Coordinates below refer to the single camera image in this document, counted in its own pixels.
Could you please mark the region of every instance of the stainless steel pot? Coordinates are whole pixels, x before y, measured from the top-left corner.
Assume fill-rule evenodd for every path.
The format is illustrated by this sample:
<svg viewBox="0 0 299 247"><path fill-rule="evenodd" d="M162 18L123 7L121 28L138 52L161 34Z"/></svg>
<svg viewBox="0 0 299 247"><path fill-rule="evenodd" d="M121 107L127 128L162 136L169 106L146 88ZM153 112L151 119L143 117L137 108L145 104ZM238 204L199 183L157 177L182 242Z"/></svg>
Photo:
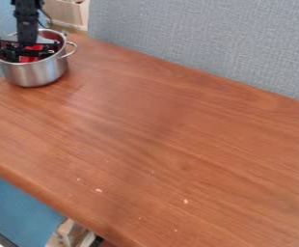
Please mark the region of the stainless steel pot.
<svg viewBox="0 0 299 247"><path fill-rule="evenodd" d="M10 63L0 59L0 67L7 80L27 88L49 85L62 77L69 67L67 57L78 49L78 45L67 41L66 36L61 32L51 29L41 29L39 33L45 38L59 41L61 48L57 54L31 63ZM66 54L67 44L74 46L74 50Z"/></svg>

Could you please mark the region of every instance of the robotic arm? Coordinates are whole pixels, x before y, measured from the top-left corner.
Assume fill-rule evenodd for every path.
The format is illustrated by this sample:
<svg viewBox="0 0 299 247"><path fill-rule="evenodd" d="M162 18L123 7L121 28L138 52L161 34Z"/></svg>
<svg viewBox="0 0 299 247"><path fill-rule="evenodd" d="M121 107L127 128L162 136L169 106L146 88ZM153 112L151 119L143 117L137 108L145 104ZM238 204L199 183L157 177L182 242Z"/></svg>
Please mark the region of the robotic arm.
<svg viewBox="0 0 299 247"><path fill-rule="evenodd" d="M39 33L45 0L13 0L11 4L17 6L18 34L0 37L0 58L11 63L23 63L25 57L33 57L33 61L45 59L58 52L59 44Z"/></svg>

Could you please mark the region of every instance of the table top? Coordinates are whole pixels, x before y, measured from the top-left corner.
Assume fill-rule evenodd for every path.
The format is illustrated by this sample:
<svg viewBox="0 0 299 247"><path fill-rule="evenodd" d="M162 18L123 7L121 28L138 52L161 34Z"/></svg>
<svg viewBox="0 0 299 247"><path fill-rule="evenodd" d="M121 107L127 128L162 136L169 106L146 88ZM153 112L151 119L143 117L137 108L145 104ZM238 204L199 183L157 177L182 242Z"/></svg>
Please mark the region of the table top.
<svg viewBox="0 0 299 247"><path fill-rule="evenodd" d="M0 177L119 247L299 247L299 101L122 47L0 78Z"/></svg>

